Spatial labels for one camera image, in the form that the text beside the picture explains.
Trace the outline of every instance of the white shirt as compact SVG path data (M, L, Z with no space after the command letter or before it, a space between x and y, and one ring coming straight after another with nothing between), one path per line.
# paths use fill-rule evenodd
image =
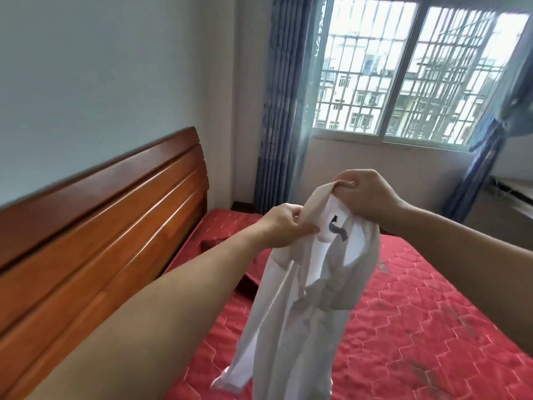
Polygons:
M353 216L333 187L317 188L299 216L320 233L272 250L233 361L212 388L238 394L253 377L254 400L330 398L337 346L379 254L377 225Z

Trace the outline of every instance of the window pane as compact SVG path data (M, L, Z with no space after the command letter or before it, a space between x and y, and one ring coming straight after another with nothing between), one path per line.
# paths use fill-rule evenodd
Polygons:
M386 134L467 144L528 17L430 8Z
M413 2L334 0L313 127L376 134Z

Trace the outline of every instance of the bed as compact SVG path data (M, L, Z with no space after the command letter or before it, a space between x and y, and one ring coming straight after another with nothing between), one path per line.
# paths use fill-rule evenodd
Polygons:
M193 127L0 209L0 399L29 394L122 303L259 215L207 213ZM230 363L262 252L167 400L209 390ZM533 361L400 238L353 310L333 398L533 398ZM242 399L251 398L251 384Z
M165 272L259 215L214 209ZM233 399L210 384L235 353L268 251L251 264L166 400ZM333 367L332 399L533 399L533 360L403 239L382 236L380 262L352 311ZM252 382L239 399L252 398Z

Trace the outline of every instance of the forearm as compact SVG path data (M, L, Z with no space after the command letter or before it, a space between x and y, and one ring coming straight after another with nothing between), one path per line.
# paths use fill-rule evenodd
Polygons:
M390 231L408 241L511 340L533 355L533 253L414 207Z
M245 229L130 298L31 398L161 398L263 249Z

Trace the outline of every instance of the person's left arm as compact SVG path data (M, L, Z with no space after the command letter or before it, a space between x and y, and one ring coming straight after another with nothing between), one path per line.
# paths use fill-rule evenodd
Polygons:
M266 248L317 232L283 204L256 224L140 290L28 397L162 398L215 322L250 262Z

